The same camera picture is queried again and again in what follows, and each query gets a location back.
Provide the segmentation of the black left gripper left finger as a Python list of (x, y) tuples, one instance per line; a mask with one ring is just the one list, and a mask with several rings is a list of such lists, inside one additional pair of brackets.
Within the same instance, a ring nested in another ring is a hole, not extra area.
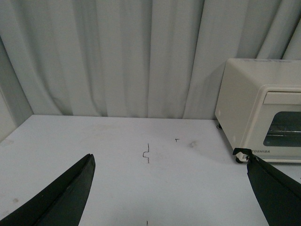
[(87, 154), (24, 205), (0, 221), (2, 226), (78, 226), (95, 172)]

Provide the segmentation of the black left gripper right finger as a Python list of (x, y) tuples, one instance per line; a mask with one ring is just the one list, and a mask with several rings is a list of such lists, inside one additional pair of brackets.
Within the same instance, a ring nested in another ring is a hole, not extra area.
[(301, 224), (301, 185), (246, 148), (235, 148), (247, 159), (247, 175), (258, 204), (270, 226)]

